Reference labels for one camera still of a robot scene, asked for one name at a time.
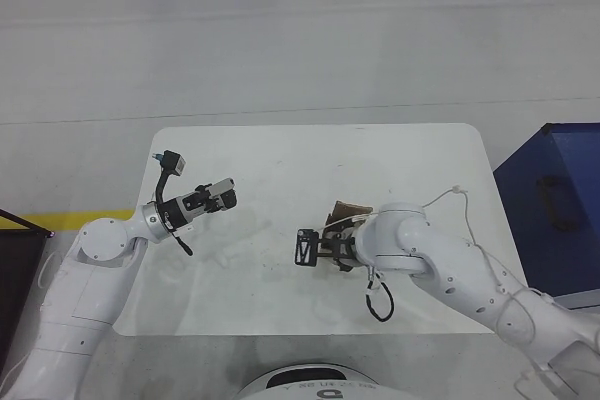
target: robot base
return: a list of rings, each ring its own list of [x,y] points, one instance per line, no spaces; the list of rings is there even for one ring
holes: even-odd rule
[[[262,375],[242,389],[233,400],[241,400],[276,386],[298,382],[326,380],[376,383],[368,376],[347,367],[341,367],[334,364],[302,364],[279,368]]]
[[[408,393],[378,386],[368,376],[333,364],[281,368],[261,376],[234,400],[418,400]]]

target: white table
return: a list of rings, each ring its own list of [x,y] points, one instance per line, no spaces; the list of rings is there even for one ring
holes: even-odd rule
[[[393,318],[377,322],[365,306],[366,271],[343,273],[326,261],[293,263],[296,231],[320,227],[336,200],[378,208],[423,204],[459,184],[479,243],[524,280],[480,134],[464,124],[314,125],[167,128],[151,153],[187,161],[165,198],[234,178],[238,206],[198,218],[182,235],[151,245],[114,328],[122,335],[329,335],[469,333],[487,330],[388,274]],[[159,176],[147,163],[138,204]],[[462,196],[427,208],[434,226],[467,236]],[[385,310],[382,294],[374,298]]]

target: blue box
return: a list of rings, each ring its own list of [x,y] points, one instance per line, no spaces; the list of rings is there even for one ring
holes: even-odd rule
[[[600,312],[600,123],[547,124],[494,176],[529,286]]]

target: white cable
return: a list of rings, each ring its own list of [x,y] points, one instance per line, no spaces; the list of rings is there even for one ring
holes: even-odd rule
[[[9,379],[9,375],[11,375],[13,373],[13,371],[15,371],[20,366],[20,364],[22,364],[27,358],[29,358],[29,355],[31,355],[31,350],[29,350],[27,352],[27,354],[25,354],[24,357],[22,357],[20,359],[20,361],[18,361],[16,363],[16,365],[11,367],[9,372],[7,372],[7,374],[4,376],[4,379],[2,380],[2,383],[0,384],[0,393],[2,393],[2,389],[4,389],[4,384],[7,383],[7,380]]]
[[[346,220],[349,220],[349,219],[358,219],[358,218],[361,218],[362,220],[365,220],[365,219],[369,218],[369,217],[370,217],[370,216],[372,216],[372,215],[378,215],[378,213],[369,213],[369,214],[358,214],[358,215],[352,215],[352,216],[350,216],[350,217],[342,218],[342,219],[339,219],[339,220],[337,220],[337,221],[335,221],[335,222],[332,222],[332,223],[330,223],[330,224],[327,224],[327,225],[323,226],[322,228],[318,228],[318,229],[316,229],[315,231],[316,231],[316,232],[323,231],[323,230],[325,230],[325,229],[327,229],[327,228],[329,228],[329,227],[331,227],[331,226],[333,226],[333,225],[337,225],[337,224],[339,224],[340,222],[343,222],[343,221],[346,221]]]
[[[427,204],[423,205],[422,208],[429,207],[431,204],[435,203],[436,201],[440,200],[441,198],[443,198],[444,196],[446,196],[447,194],[449,194],[451,192],[453,192],[453,189],[449,189],[449,190],[443,192],[440,196],[436,197],[435,199],[431,200]]]
[[[526,394],[524,394],[522,392],[522,389],[520,389],[520,384],[524,381],[526,381],[527,378],[523,375],[520,378],[518,378],[515,383],[513,384],[513,389],[516,391],[516,393],[518,393],[524,400],[533,400],[531,397],[527,396]]]
[[[47,257],[44,264],[42,264],[42,268],[40,268],[40,273],[38,274],[38,287],[40,289],[44,289],[46,287],[42,286],[42,276],[44,275],[44,271],[47,269],[47,265],[49,264],[49,261],[53,258],[53,256],[60,256],[60,253],[58,251],[52,251]]]

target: bin handle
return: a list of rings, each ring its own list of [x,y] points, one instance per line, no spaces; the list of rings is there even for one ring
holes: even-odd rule
[[[540,194],[540,198],[547,209],[547,216],[551,226],[560,232],[573,232],[578,229],[578,224],[574,221],[560,218],[556,210],[549,188],[557,186],[560,183],[560,178],[554,175],[545,175],[536,181],[536,187]]]

